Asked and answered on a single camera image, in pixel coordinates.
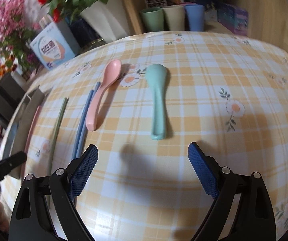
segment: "light blue box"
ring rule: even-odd
[[[52,70],[73,59],[80,47],[66,22],[52,22],[30,43],[42,64]]]

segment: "blue chopstick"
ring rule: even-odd
[[[80,118],[80,122],[79,122],[78,129],[77,129],[77,134],[76,134],[76,138],[75,138],[75,142],[74,142],[73,152],[72,152],[73,154],[71,155],[72,160],[76,159],[76,153],[77,153],[77,149],[78,149],[80,134],[82,133],[83,125],[85,124],[85,119],[86,119],[88,107],[89,107],[90,102],[93,98],[93,94],[94,94],[94,90],[91,90],[88,94],[88,97],[87,97],[87,100],[85,103],[85,107],[83,109],[83,113],[82,113],[82,116]]]
[[[94,98],[99,86],[101,86],[100,82],[98,82],[96,84],[95,89],[94,89],[94,93],[93,93],[93,96],[92,96],[92,99],[90,100],[90,102],[92,102],[92,100],[93,100],[93,98]],[[80,137],[79,137],[78,148],[77,148],[77,152],[76,152],[76,157],[77,158],[82,156],[82,151],[83,151],[83,148],[84,148],[86,132],[87,132],[87,128],[86,128],[86,123],[85,123],[85,119],[84,119],[83,128],[82,128],[82,131],[81,131],[81,134],[80,134]]]

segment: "beige cup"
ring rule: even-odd
[[[185,30],[185,9],[182,5],[170,5],[163,8],[170,31]]]

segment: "pink spoon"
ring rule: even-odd
[[[113,60],[107,64],[104,71],[104,78],[101,86],[98,88],[92,102],[89,105],[86,116],[86,127],[89,131],[96,130],[97,115],[99,105],[102,97],[107,89],[118,79],[122,69],[122,63],[120,60]]]

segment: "purple box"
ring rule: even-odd
[[[249,14],[237,6],[221,3],[218,10],[218,21],[232,33],[247,36]]]

